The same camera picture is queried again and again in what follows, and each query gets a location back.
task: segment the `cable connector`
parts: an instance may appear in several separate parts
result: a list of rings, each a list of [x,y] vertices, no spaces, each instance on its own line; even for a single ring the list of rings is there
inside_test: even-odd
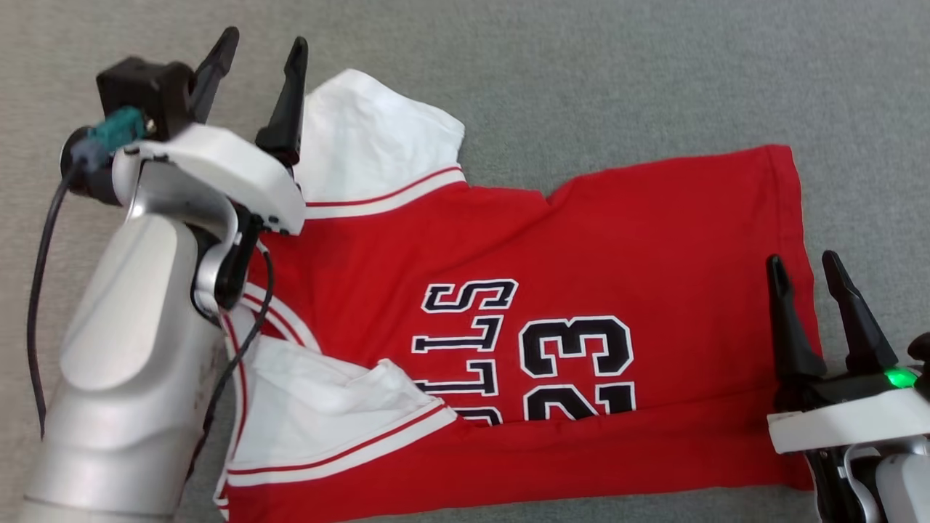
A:
[[[110,154],[145,138],[150,132],[142,111],[135,107],[120,108],[89,129],[87,136],[71,148],[72,162],[83,160],[85,172],[94,172],[107,164]]]

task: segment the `red jersey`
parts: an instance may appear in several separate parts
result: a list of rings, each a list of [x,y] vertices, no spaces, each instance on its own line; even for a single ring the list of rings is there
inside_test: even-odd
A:
[[[273,329],[237,376],[231,521],[809,485],[765,420],[770,254],[819,350],[787,147],[609,169],[547,198],[470,186],[461,124],[363,74],[306,111],[307,222],[263,238]],[[233,350],[250,321],[230,316]]]

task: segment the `black cable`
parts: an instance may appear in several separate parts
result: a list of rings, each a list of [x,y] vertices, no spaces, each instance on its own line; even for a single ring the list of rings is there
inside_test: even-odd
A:
[[[33,287],[29,291],[29,313],[26,315],[26,357],[29,360],[29,377],[33,381],[33,395],[35,396],[35,409],[39,414],[39,435],[46,436],[46,395],[42,392],[42,376],[39,374],[39,355],[35,348],[35,323],[39,315],[39,294],[42,292],[42,277],[46,272],[48,247],[52,243],[52,232],[55,230],[55,221],[58,219],[61,203],[68,193],[68,188],[74,177],[81,172],[84,161],[79,160],[71,165],[68,172],[61,178],[58,190],[52,197],[48,206],[46,225],[42,229],[42,239],[39,241],[39,252],[35,255],[35,270],[33,271]]]
[[[268,285],[265,289],[265,298],[261,301],[261,308],[259,309],[259,315],[255,317],[255,323],[252,325],[252,329],[248,332],[246,339],[239,346],[239,351],[232,357],[230,362],[226,365],[226,369],[219,376],[217,380],[216,387],[213,388],[213,396],[210,397],[210,402],[206,405],[206,415],[204,416],[204,433],[200,436],[200,440],[197,441],[197,447],[193,450],[193,457],[191,458],[191,466],[187,470],[187,478],[190,479],[193,474],[193,464],[197,462],[197,457],[200,455],[200,451],[204,448],[206,443],[206,437],[210,435],[210,428],[213,426],[214,414],[217,410],[217,404],[219,403],[219,397],[223,395],[223,389],[226,387],[226,382],[235,373],[239,363],[242,362],[242,357],[246,354],[246,351],[251,346],[252,342],[259,335],[261,326],[265,323],[265,316],[268,315],[268,309],[272,305],[272,293],[274,292],[274,268],[272,266],[272,257],[268,253],[268,250],[261,247],[261,256],[265,259],[265,267],[268,271]]]

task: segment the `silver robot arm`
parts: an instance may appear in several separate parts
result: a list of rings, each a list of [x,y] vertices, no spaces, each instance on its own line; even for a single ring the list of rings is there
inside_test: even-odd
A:
[[[162,215],[113,236],[65,335],[20,521],[171,519],[222,343],[191,300],[197,253]]]
[[[290,168],[299,161],[306,41],[295,42],[274,116],[254,144],[204,124],[237,41],[228,29],[197,73],[187,70],[195,78],[175,63],[117,64],[98,77],[108,120],[129,105],[145,130],[129,140],[101,125],[69,141],[84,151],[75,155],[113,149],[72,189],[127,214],[65,334],[22,523],[151,523],[170,521],[178,507],[224,382],[215,388],[219,317],[241,298],[258,233],[303,225]],[[119,107],[108,107],[108,82]],[[160,82],[158,96],[195,83],[180,97],[191,104],[180,113],[169,97],[152,105],[146,86]],[[97,141],[87,145],[89,137]]]

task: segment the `green led light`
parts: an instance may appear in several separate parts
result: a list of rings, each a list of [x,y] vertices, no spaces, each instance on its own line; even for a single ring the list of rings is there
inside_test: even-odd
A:
[[[908,369],[889,369],[884,372],[884,375],[888,377],[891,384],[899,389],[912,387],[914,382],[917,381],[917,375]]]

